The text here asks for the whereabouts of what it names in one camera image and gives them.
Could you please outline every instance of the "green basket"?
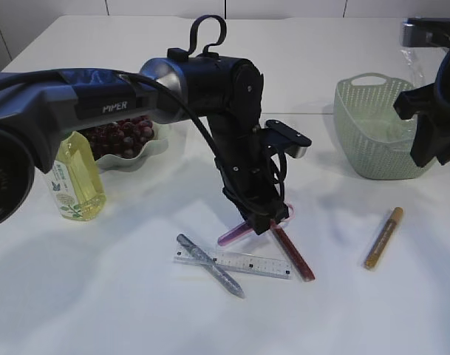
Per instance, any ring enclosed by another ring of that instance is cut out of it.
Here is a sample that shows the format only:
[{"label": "green basket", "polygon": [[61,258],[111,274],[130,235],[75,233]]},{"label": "green basket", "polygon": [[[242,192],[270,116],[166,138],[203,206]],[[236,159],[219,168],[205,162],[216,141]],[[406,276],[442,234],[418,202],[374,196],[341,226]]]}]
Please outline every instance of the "green basket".
[{"label": "green basket", "polygon": [[[360,78],[381,78],[379,85],[354,85]],[[417,122],[402,121],[392,105],[408,81],[367,73],[340,81],[335,91],[335,129],[354,170],[376,180],[413,179],[430,169],[419,168],[410,156]]]}]

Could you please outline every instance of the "ruler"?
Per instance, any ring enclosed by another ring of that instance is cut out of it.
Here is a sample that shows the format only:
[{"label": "ruler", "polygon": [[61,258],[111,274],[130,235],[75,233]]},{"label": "ruler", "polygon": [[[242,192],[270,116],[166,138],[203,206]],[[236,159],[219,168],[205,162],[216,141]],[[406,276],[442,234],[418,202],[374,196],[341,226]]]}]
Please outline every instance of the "ruler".
[{"label": "ruler", "polygon": [[257,257],[251,254],[232,253],[220,251],[212,248],[200,247],[213,261],[209,263],[204,260],[194,259],[188,251],[181,245],[177,246],[174,255],[174,262],[192,265],[218,265],[228,271],[243,272],[279,279],[290,279],[292,266],[287,261]]}]

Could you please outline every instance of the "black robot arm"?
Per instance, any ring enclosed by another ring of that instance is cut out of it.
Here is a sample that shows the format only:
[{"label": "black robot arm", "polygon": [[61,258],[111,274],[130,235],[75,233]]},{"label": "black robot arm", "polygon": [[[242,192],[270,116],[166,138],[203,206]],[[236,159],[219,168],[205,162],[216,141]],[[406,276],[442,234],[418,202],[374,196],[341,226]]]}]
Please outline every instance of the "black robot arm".
[{"label": "black robot arm", "polygon": [[[0,222],[22,203],[33,166],[52,167],[61,139],[73,130],[149,114],[169,124],[191,119],[215,154],[223,192],[258,234],[288,217],[284,204],[284,153],[300,158],[311,141],[278,121],[259,125],[263,77],[247,59],[222,57],[206,46],[170,49],[148,61],[141,74],[65,69],[0,77]],[[208,118],[211,135],[199,120]],[[271,157],[278,155],[280,169]]]},{"label": "black robot arm", "polygon": [[405,47],[449,49],[433,84],[402,92],[394,108],[403,120],[417,114],[417,132],[411,155],[418,166],[433,158],[450,161],[450,18],[409,18],[403,24]]}]

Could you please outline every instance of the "silver pen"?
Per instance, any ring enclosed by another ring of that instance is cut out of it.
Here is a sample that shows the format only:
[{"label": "silver pen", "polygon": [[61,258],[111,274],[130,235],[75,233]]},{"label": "silver pen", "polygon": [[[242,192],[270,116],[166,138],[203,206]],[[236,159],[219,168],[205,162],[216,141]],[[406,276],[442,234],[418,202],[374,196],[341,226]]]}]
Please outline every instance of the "silver pen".
[{"label": "silver pen", "polygon": [[[183,246],[195,260],[214,264],[214,261],[185,235],[177,235],[177,242],[179,242],[179,244]],[[240,298],[245,298],[245,293],[241,286],[225,270],[217,265],[202,264],[202,266],[229,292]]]}]

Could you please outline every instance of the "pen cap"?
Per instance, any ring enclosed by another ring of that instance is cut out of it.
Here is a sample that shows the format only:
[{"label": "pen cap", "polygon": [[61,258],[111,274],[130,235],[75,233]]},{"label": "pen cap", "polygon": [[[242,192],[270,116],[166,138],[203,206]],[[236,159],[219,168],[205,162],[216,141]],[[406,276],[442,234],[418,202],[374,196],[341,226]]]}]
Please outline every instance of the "pen cap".
[{"label": "pen cap", "polygon": [[392,214],[389,217],[389,220],[393,220],[394,222],[396,222],[397,224],[399,224],[400,219],[403,216],[403,210],[401,207],[395,207],[394,211],[392,212]]}]

